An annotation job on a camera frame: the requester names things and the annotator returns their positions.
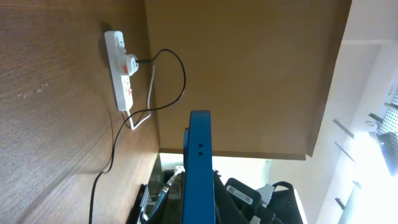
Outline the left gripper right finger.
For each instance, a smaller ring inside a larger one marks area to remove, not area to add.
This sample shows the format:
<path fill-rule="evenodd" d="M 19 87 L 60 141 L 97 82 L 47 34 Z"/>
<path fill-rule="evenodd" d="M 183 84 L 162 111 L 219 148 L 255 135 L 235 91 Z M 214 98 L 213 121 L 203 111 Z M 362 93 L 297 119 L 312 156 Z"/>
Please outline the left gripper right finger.
<path fill-rule="evenodd" d="M 215 204 L 216 204 L 216 222 L 220 224 L 248 224 L 238 210 L 229 192 L 225 189 L 217 170 L 213 171 Z"/>

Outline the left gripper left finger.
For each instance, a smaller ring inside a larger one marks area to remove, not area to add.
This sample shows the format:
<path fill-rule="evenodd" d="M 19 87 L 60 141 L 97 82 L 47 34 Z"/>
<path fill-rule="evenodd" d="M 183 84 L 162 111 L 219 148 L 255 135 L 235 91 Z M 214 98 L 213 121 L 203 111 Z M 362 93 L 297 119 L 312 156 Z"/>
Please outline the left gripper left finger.
<path fill-rule="evenodd" d="M 140 187 L 127 224 L 180 224 L 183 169 L 165 170 Z"/>

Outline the blue Galaxy smartphone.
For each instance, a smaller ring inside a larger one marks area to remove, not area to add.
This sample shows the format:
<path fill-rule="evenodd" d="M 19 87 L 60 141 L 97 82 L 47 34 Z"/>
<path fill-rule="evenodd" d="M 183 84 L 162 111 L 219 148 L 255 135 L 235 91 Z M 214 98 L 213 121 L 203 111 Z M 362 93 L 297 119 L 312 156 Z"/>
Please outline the blue Galaxy smartphone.
<path fill-rule="evenodd" d="M 181 223 L 215 223 L 211 114 L 207 110 L 190 113 L 189 126 L 183 137 L 183 166 Z"/>

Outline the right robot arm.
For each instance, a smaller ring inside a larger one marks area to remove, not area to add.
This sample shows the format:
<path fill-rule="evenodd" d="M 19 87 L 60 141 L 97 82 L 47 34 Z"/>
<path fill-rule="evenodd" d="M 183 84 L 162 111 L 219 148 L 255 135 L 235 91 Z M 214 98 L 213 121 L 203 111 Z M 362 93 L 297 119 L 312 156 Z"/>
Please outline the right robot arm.
<path fill-rule="evenodd" d="M 266 185 L 266 196 L 230 178 L 225 190 L 234 202 L 233 211 L 244 223 L 258 217 L 260 223 L 304 224 L 307 218 L 299 194 L 292 184 L 284 181 Z"/>

